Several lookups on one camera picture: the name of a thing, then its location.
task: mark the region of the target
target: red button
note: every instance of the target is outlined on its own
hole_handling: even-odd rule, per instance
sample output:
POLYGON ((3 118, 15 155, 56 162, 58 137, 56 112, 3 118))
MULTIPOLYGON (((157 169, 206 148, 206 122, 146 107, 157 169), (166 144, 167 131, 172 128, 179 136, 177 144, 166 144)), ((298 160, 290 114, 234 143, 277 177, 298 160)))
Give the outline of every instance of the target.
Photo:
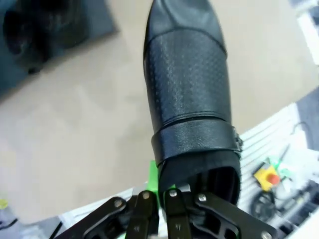
POLYGON ((277 185, 280 183, 280 177, 278 175, 275 175, 275 174, 269 174, 267 176, 267 181, 273 185, 277 185))

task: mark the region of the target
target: green plastic part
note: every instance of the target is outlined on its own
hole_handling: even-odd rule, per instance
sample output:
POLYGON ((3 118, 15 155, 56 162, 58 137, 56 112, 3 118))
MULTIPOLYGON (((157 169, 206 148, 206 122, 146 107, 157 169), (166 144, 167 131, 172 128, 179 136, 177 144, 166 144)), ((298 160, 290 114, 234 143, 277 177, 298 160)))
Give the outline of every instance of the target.
POLYGON ((149 168, 149 181, 146 190, 152 191, 153 193, 159 193, 159 178, 158 168, 155 161, 150 162, 149 168))

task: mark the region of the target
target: bolt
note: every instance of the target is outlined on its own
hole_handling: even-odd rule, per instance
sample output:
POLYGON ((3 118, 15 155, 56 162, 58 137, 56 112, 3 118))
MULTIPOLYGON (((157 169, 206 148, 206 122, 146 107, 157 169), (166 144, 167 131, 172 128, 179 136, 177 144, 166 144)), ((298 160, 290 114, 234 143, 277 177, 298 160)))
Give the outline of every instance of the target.
POLYGON ((201 202, 205 202, 205 201, 206 201, 206 196, 205 196, 204 194, 199 194, 199 195, 198 195, 198 199, 199 199, 199 201, 201 201, 201 202))
POLYGON ((121 201, 121 200, 116 200, 116 201, 114 202, 114 206, 115 206, 116 208, 119 208, 121 205, 122 205, 122 201, 121 201))
POLYGON ((261 238, 262 239, 271 239, 272 236, 269 234, 269 232, 262 232, 261 233, 261 238))
POLYGON ((171 197, 176 197, 177 196, 177 191, 176 190, 170 190, 169 195, 171 197))
POLYGON ((147 199, 147 198, 149 198, 150 197, 150 193, 149 192, 144 192, 143 193, 143 198, 144 199, 147 199))

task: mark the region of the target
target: yellow object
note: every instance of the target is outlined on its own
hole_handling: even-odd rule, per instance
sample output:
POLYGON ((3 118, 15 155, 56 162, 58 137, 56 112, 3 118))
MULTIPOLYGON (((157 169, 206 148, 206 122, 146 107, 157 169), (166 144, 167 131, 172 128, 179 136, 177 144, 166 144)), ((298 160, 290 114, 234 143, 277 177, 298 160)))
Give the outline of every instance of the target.
POLYGON ((277 175, 275 168, 269 164, 264 164, 264 166, 254 174, 254 177, 260 183, 263 191, 268 192, 274 186, 272 183, 267 181, 268 176, 271 174, 277 175))
POLYGON ((8 206, 8 202, 5 199, 0 199, 0 210, 5 209, 8 206))

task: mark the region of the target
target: black cable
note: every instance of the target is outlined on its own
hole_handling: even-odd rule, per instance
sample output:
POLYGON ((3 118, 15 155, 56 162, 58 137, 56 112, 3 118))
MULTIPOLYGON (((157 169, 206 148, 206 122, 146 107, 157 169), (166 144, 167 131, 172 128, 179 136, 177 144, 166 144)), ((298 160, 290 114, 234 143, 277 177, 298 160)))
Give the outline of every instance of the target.
POLYGON ((49 237, 49 239, 54 239, 56 237, 56 235, 58 234, 58 232, 60 231, 62 226, 63 226, 63 223, 60 222, 58 224, 58 226, 55 228, 55 230, 53 231, 52 235, 49 237))
MULTIPOLYGON (((309 136, 309 148, 314 148, 314 139, 313 139, 313 135, 312 135, 312 132, 310 130, 310 126, 305 122, 305 121, 301 121, 297 124, 294 125, 293 127, 293 131, 290 133, 290 135, 294 135, 296 133, 296 129, 298 126, 300 125, 303 125, 305 128, 306 128, 306 131, 308 131, 308 136, 309 136)), ((284 157, 286 156, 288 150, 290 149, 290 144, 287 145, 287 147, 285 148, 283 154, 280 156, 279 160, 278 160, 278 163, 281 164, 282 161, 284 160, 284 157)))
POLYGON ((10 222, 8 225, 0 227, 0 231, 12 227, 17 221, 18 219, 16 218, 12 222, 10 222))

